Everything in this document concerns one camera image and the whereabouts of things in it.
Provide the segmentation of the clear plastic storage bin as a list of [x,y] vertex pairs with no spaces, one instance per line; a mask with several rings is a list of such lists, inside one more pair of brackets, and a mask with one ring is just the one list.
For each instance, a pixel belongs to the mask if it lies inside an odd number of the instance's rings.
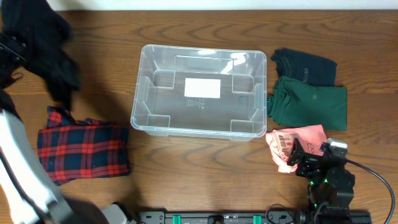
[[[220,98],[184,96],[185,79],[221,80]],[[153,136],[250,141],[267,131],[267,57],[258,50],[146,45],[131,126]]]

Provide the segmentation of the red navy plaid shirt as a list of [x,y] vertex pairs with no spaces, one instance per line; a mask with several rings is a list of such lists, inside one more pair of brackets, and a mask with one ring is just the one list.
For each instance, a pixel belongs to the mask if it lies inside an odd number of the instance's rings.
[[47,108],[47,126],[38,132],[41,165],[56,185],[76,179],[129,175],[129,129],[86,118],[76,120],[69,110]]

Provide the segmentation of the black garment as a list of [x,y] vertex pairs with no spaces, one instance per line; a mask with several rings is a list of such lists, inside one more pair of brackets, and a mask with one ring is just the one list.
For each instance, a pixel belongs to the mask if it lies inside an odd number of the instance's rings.
[[69,23],[46,0],[1,1],[1,19],[1,87],[12,85],[12,73],[23,67],[69,110],[72,91],[80,89],[78,65],[62,49],[72,38]]

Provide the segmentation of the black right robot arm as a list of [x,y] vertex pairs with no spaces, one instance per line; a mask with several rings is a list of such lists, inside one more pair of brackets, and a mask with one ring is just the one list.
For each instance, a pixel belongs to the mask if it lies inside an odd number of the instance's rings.
[[332,138],[319,148],[322,155],[305,152],[295,138],[288,166],[296,166],[295,175],[308,180],[308,202],[313,210],[348,210],[354,197],[355,176],[345,169],[348,145]]

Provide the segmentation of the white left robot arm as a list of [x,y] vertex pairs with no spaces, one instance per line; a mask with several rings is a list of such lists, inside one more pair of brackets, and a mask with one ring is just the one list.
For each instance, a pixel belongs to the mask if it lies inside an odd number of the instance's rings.
[[1,187],[13,223],[135,223],[122,206],[65,197],[34,154],[11,97],[1,91]]

